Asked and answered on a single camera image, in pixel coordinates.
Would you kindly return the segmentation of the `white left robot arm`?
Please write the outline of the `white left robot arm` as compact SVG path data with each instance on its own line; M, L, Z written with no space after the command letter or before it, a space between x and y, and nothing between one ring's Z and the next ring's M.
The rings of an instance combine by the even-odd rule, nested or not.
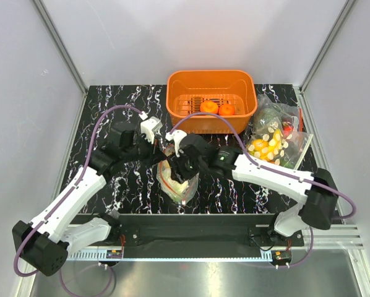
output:
M140 161L153 166L165 159L156 138L161 127L156 117L142 121L139 129L129 123L114 124L105 141L87 155L85 165L60 195L30 222L20 220L14 225L17 275L28 276L18 269L19 259L37 272L52 276L73 252L94 242L113 245L119 241L118 219L109 215L93 219L75 233L69 233L67 227L81 208L119 173L123 164Z

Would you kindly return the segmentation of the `orange fake orange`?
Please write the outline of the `orange fake orange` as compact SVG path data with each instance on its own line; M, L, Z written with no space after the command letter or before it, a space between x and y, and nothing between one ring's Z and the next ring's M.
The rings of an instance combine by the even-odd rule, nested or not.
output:
M220 116L232 116L235 115L235 107L231 104L223 104L219 107L218 114Z
M218 114L219 106L217 103L207 100L200 104L200 112L201 113L212 113Z

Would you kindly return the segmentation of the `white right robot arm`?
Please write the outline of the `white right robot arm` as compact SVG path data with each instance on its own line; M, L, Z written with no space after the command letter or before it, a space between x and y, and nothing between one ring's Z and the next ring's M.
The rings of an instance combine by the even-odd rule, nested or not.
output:
M290 236L307 227L329 230L338 200L330 173L284 168L259 161L236 147L214 147L197 134L175 130L166 135L174 153L168 158L173 180L183 183L200 172L219 178L247 182L269 188L296 202L274 215L267 230L271 243L282 245Z

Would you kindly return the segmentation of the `clear orange-zip bag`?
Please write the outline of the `clear orange-zip bag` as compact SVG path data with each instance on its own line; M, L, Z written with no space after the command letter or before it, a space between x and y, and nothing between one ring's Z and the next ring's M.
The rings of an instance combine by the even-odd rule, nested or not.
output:
M179 183L171 179L171 169L167 160L157 166L157 179L162 191L176 204L185 206L195 195L199 185L199 174L192 179Z

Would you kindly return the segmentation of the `fake cauliflower with leaves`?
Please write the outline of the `fake cauliflower with leaves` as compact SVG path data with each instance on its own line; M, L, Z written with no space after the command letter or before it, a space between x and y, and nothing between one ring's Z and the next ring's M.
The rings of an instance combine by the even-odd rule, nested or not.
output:
M161 185L162 191L165 192L173 200L181 200L187 189L189 187L189 182L185 181L183 183L177 183L171 179L163 181Z

